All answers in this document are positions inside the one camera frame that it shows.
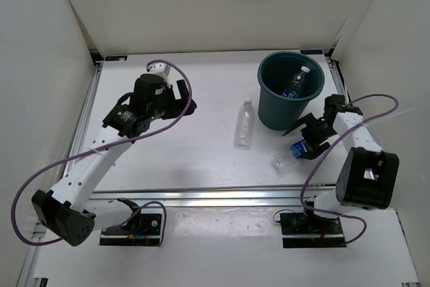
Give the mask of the crushed bottle blue label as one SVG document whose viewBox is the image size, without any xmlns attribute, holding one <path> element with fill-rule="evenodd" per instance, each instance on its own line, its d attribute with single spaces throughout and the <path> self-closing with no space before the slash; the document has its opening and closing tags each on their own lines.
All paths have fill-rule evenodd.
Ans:
<svg viewBox="0 0 430 287">
<path fill-rule="evenodd" d="M 291 144 L 288 148 L 283 148 L 276 153 L 271 158 L 270 165 L 278 175 L 286 175 L 300 166 L 302 163 L 302 158 L 300 156 L 308 151 L 309 147 L 307 142 L 304 139 L 299 140 Z"/>
</svg>

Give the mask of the clear bottle blue label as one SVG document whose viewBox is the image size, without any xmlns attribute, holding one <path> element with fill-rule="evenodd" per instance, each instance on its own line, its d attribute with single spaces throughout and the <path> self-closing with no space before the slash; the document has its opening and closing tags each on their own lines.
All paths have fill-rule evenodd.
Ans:
<svg viewBox="0 0 430 287">
<path fill-rule="evenodd" d="M 309 72 L 310 69 L 308 67 L 301 66 L 300 70 L 289 78 L 281 92 L 281 96 L 286 98 L 298 98 L 304 89 Z"/>
</svg>

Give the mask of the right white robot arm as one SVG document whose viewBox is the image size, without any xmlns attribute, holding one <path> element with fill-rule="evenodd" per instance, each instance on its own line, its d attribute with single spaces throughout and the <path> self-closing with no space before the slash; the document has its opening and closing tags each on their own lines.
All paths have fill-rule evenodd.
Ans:
<svg viewBox="0 0 430 287">
<path fill-rule="evenodd" d="M 362 111 L 346 102 L 345 96 L 332 94 L 325 99 L 322 117 L 307 114 L 287 129 L 300 129 L 308 150 L 299 159 L 316 160 L 320 167 L 337 144 L 347 152 L 335 189 L 303 201 L 307 211 L 302 226 L 317 233 L 326 225 L 326 218 L 346 215 L 352 208 L 364 210 L 389 207 L 397 178 L 398 155 L 386 152 L 365 127 Z"/>
</svg>

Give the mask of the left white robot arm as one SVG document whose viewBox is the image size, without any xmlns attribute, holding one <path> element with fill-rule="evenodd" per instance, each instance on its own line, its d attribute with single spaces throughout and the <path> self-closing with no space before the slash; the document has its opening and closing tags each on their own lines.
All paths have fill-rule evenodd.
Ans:
<svg viewBox="0 0 430 287">
<path fill-rule="evenodd" d="M 41 223 L 71 246 L 78 246 L 99 229 L 119 227 L 126 234 L 140 230 L 138 205 L 118 198 L 95 207 L 89 198 L 117 159 L 155 120 L 176 119 L 194 112 L 188 82 L 177 81 L 180 97 L 160 74 L 142 74 L 131 93 L 124 94 L 102 121 L 102 127 L 84 157 L 47 192 L 38 190 L 32 204 Z"/>
</svg>

